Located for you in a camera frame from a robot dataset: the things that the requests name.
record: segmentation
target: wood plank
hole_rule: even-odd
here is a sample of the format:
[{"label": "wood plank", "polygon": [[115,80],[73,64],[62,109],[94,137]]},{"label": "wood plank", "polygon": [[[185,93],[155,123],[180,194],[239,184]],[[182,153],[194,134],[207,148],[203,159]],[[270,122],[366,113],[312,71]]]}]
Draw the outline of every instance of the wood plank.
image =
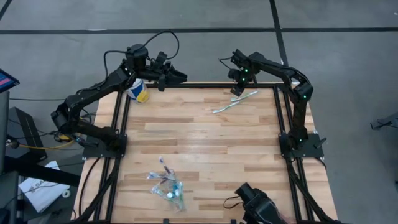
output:
[{"label": "wood plank", "polygon": [[[242,206],[227,210],[223,202],[245,182],[267,193],[285,217],[294,217],[286,165],[277,139],[279,122],[272,89],[260,89],[258,94],[219,114],[211,111],[229,104],[233,97],[229,89],[168,88],[163,93],[150,89],[149,94],[148,102],[132,103],[130,107],[128,146],[119,170],[113,223],[161,223],[163,218],[172,223],[229,223],[232,218],[241,221]],[[284,99],[281,94],[279,98],[289,130]],[[97,125],[111,124],[115,100],[116,94],[100,100]],[[315,129],[309,106],[306,126],[309,131]],[[175,213],[172,205],[150,192],[158,180],[147,180],[148,173],[164,172],[159,156],[184,184],[185,211]],[[81,184],[93,161],[85,162]],[[337,218],[325,168],[315,159],[304,159],[303,163],[313,197],[329,216]],[[83,208],[98,191],[102,165],[103,159],[88,179]],[[237,202],[238,198],[226,204]]]}]

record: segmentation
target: yellow cable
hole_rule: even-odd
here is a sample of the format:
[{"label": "yellow cable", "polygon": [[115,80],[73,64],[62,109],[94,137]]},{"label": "yellow cable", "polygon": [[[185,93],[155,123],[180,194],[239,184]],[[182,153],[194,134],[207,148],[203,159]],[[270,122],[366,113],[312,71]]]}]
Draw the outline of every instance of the yellow cable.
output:
[{"label": "yellow cable", "polygon": [[62,147],[69,146],[69,145],[71,145],[71,144],[73,144],[73,143],[75,143],[75,142],[74,142],[74,141],[70,141],[70,142],[65,143],[65,144],[63,144],[63,145],[54,146],[54,147],[35,147],[35,146],[27,146],[27,145],[24,145],[24,144],[19,144],[19,146],[20,146],[20,147],[25,147],[25,148],[30,148],[30,149],[60,149],[60,148],[62,148]]}]

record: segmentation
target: gray concrete floor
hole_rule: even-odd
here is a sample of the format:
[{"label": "gray concrete floor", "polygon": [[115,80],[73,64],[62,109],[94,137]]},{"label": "gray concrete floor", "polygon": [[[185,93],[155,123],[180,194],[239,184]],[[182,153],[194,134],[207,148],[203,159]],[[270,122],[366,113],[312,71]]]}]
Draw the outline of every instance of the gray concrete floor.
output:
[{"label": "gray concrete floor", "polygon": [[[0,7],[5,3],[0,0]],[[282,28],[398,27],[398,2],[280,0]],[[141,29],[181,27],[273,27],[262,0],[13,0],[0,30]],[[104,77],[102,54],[143,43],[152,34],[0,35],[0,67],[21,81],[11,97],[64,98]],[[191,81],[226,81],[217,62],[236,48],[257,50],[280,61],[270,33],[178,34],[176,68]],[[397,32],[283,33],[289,64],[311,80],[311,107],[324,150],[339,219],[347,223],[396,223],[397,130],[372,131],[369,122],[398,111]],[[171,55],[175,42],[160,36],[151,55]],[[110,55],[116,67],[122,55]],[[266,74],[260,80],[276,80]],[[55,128],[50,113],[59,102],[12,101],[30,113],[43,131]],[[88,107],[95,111],[96,104]],[[52,145],[51,137],[44,139]],[[50,151],[51,159],[81,151]]]}]

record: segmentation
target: wooden table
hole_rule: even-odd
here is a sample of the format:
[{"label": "wooden table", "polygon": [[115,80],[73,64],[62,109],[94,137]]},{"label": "wooden table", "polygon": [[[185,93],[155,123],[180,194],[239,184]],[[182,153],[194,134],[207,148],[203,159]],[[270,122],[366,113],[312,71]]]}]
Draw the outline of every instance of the wooden table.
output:
[{"label": "wooden table", "polygon": [[[161,223],[164,218],[172,223],[240,221],[242,206],[227,210],[223,202],[234,196],[244,182],[267,193],[286,217],[294,217],[286,164],[277,139],[279,123],[271,88],[262,88],[258,94],[219,114],[211,111],[230,103],[229,89],[167,88],[163,93],[150,89],[149,94],[147,103],[130,105],[126,130],[129,145],[119,171],[113,223]],[[279,95],[287,124],[283,95]],[[101,99],[96,125],[110,126],[115,101],[116,93]],[[306,127],[314,130],[309,106]],[[175,213],[167,201],[150,193],[157,181],[146,180],[148,173],[164,170],[159,156],[184,184],[184,212]],[[78,195],[93,161],[85,162]],[[88,179],[83,210],[98,191],[103,161],[97,163]],[[311,194],[326,214],[337,218],[325,168],[315,159],[304,159],[303,163]],[[301,194],[299,197],[305,218]],[[102,218],[107,200],[105,195]],[[230,200],[227,205],[238,201]]]}]

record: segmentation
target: plastic bag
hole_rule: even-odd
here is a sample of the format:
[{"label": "plastic bag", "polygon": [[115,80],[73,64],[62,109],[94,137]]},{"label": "plastic bag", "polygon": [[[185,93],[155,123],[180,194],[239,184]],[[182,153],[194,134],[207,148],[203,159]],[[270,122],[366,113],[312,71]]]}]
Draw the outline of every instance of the plastic bag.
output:
[{"label": "plastic bag", "polygon": [[163,158],[159,158],[160,163],[165,169],[164,174],[158,174],[155,172],[149,172],[147,179],[159,179],[160,182],[156,184],[151,192],[152,194],[157,194],[163,199],[176,205],[177,211],[182,211],[185,209],[183,202],[183,184],[178,181],[175,176],[174,170],[170,170],[164,163]]}]

